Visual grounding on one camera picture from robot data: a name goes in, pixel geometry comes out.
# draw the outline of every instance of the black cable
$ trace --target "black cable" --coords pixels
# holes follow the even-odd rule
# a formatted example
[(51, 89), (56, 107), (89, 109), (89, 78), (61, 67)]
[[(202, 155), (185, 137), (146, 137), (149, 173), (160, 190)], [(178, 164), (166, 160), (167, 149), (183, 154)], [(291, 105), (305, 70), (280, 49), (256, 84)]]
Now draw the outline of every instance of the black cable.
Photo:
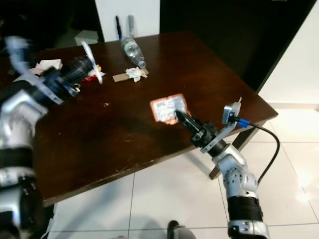
[(257, 125), (257, 124), (250, 123), (250, 122), (249, 122), (249, 125), (251, 125), (252, 127), (261, 129), (261, 130), (263, 130), (263, 131), (269, 133), (272, 137), (275, 138), (276, 143), (277, 143), (277, 148), (276, 148), (276, 151), (275, 151), (275, 153), (274, 153), (274, 156), (272, 157), (272, 159), (271, 159), (270, 162), (268, 163), (267, 167), (265, 168), (264, 172), (260, 175), (260, 177), (259, 177), (259, 179), (258, 179), (258, 185), (259, 185), (260, 182), (261, 182), (261, 180), (264, 178), (265, 174), (267, 173), (267, 171), (269, 170), (269, 168), (271, 167), (271, 165), (272, 165), (273, 162), (275, 161), (275, 158), (276, 158), (277, 155), (278, 155), (278, 152), (279, 152), (279, 149), (280, 149), (280, 142), (279, 142), (278, 137), (277, 137), (274, 133), (272, 133), (270, 130), (268, 130), (268, 129), (264, 128), (264, 127), (261, 127), (261, 126), (259, 126), (259, 125)]

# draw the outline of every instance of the plastic water bottle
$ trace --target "plastic water bottle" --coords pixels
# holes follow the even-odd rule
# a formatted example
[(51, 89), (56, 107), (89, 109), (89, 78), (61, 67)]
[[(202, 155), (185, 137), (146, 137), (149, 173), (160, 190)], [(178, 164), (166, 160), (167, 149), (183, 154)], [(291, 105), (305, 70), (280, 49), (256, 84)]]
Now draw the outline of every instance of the plastic water bottle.
[(137, 43), (132, 38), (122, 38), (122, 47), (126, 55), (141, 69), (146, 68), (146, 62), (144, 60), (144, 55), (137, 45)]

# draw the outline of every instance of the cardboard piece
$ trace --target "cardboard piece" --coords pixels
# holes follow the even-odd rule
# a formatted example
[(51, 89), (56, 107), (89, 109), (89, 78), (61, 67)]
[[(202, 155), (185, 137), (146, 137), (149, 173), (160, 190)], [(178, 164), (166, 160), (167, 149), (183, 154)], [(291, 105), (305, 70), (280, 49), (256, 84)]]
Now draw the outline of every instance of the cardboard piece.
[[(147, 69), (141, 69), (141, 70), (144, 71), (146, 75), (149, 73)], [(114, 82), (125, 81), (128, 79), (129, 79), (129, 76), (126, 73), (113, 76)]]

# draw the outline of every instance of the snack package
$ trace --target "snack package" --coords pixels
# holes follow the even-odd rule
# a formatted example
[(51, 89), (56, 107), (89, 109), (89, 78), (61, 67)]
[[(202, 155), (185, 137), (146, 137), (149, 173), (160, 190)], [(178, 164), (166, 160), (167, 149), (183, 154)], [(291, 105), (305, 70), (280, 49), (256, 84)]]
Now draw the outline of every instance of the snack package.
[(183, 94), (160, 98), (150, 102), (156, 122), (175, 124), (178, 122), (175, 111), (188, 113), (187, 104)]

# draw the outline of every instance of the white wall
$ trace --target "white wall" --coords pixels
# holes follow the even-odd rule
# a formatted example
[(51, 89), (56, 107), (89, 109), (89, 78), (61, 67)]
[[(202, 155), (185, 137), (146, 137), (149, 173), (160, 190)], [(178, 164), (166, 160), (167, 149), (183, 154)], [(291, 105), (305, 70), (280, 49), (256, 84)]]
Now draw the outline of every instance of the white wall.
[(160, 0), (95, 0), (105, 41), (118, 40), (115, 16), (118, 15), (123, 35), (126, 35), (127, 16), (135, 18), (135, 36), (160, 32)]
[(319, 0), (259, 95), (270, 103), (319, 103)]

